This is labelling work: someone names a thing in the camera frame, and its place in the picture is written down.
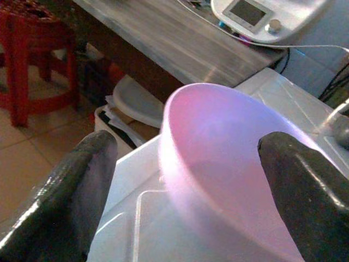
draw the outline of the white device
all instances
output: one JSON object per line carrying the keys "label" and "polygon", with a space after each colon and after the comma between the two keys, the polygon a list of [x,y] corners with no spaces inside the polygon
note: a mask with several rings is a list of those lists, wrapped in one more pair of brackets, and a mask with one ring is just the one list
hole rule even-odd
{"label": "white device", "polygon": [[211,0],[212,11],[234,31],[259,43],[299,32],[331,0]]}

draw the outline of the device screen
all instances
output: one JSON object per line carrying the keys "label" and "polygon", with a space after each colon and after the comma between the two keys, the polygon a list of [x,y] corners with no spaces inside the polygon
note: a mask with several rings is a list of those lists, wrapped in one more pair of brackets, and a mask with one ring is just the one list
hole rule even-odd
{"label": "device screen", "polygon": [[245,0],[240,0],[236,5],[234,5],[230,12],[253,26],[258,24],[258,22],[266,15],[266,13],[261,9],[258,9]]}

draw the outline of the tiled floor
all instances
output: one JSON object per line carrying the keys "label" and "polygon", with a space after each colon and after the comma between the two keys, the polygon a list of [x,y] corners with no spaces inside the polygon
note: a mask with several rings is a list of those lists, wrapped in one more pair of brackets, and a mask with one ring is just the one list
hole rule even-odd
{"label": "tiled floor", "polygon": [[[64,78],[53,75],[48,84],[30,67],[31,98],[54,96],[67,86]],[[5,69],[0,70],[0,86],[5,88]],[[94,125],[88,115],[95,110],[87,99],[81,107],[71,106],[46,115],[29,117],[28,128],[14,128],[9,114],[0,109],[0,223],[25,200],[35,185],[49,174],[62,157],[91,133]]]}

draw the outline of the red stool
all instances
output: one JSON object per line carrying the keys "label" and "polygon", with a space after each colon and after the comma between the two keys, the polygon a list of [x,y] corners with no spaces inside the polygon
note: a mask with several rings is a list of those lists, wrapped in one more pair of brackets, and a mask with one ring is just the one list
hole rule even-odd
{"label": "red stool", "polygon": [[[42,5],[31,0],[4,0],[0,4],[0,67],[7,67],[8,93],[0,93],[0,107],[10,111],[12,125],[27,126],[29,114],[45,114],[79,103],[74,54],[75,36]],[[53,50],[67,50],[67,63],[53,57]],[[69,79],[69,91],[56,97],[29,100],[28,65],[39,68],[45,81],[51,70]]]}

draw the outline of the wooden table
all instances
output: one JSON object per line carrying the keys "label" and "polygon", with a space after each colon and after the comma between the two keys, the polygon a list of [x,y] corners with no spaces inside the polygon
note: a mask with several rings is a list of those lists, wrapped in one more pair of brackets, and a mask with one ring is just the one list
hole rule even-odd
{"label": "wooden table", "polygon": [[39,2],[163,102],[183,84],[235,87],[284,55],[232,39],[176,0]]}

